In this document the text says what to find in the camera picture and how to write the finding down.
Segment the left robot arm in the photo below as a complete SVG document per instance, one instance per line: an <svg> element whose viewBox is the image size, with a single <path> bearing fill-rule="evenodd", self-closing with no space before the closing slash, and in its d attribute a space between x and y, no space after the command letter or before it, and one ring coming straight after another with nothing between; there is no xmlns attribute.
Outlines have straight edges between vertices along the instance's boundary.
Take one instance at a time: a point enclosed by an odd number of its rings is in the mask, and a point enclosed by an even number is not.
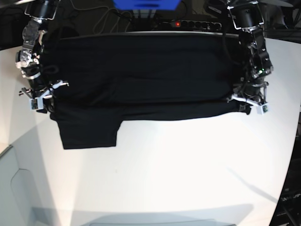
<svg viewBox="0 0 301 226"><path fill-rule="evenodd" d="M239 82L234 85L228 101L236 100L254 106L258 114L269 111L266 100L268 82L265 77L273 71L266 48L264 19L256 0L225 1L227 17L230 17L234 28L239 31L238 42L243 51L243 59L234 62L242 67Z"/></svg>

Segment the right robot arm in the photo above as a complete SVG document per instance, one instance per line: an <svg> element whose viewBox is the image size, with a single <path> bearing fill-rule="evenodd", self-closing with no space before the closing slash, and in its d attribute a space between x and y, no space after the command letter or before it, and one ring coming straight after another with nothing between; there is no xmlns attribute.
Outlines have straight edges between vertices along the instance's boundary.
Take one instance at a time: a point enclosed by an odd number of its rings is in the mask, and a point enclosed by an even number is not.
<svg viewBox="0 0 301 226"><path fill-rule="evenodd" d="M19 95L26 95L30 110L39 113L53 112L54 90L69 86L67 81L50 81L48 74L56 73L58 69L52 66L46 68L41 64L48 23L55 18L59 4L58 0L33 0L28 3L25 14L30 17L30 21L22 32L22 48L16 53L16 68L30 85L28 89L22 88Z"/></svg>

